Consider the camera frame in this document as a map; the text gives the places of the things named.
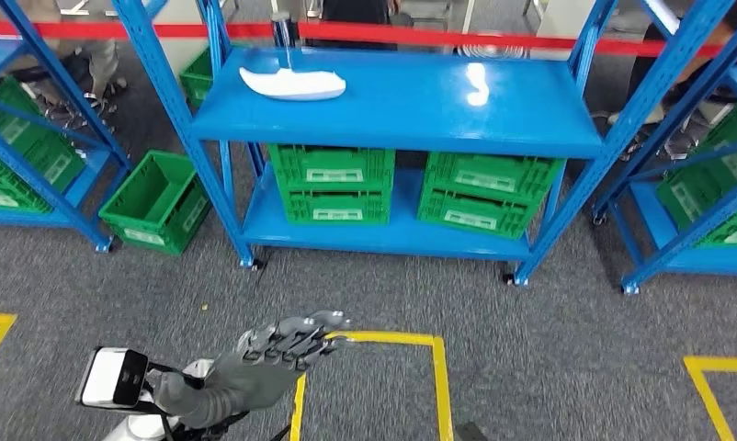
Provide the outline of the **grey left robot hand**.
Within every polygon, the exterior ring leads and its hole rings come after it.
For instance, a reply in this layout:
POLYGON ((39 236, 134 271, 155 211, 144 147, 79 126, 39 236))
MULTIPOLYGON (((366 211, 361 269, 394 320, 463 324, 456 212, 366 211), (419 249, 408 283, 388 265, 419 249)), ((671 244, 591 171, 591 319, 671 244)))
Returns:
POLYGON ((344 336, 326 335, 350 325, 341 311, 325 310, 251 329, 213 361, 199 389, 178 372, 162 373, 153 381, 154 402, 195 429, 269 408, 320 358, 348 344, 344 336))

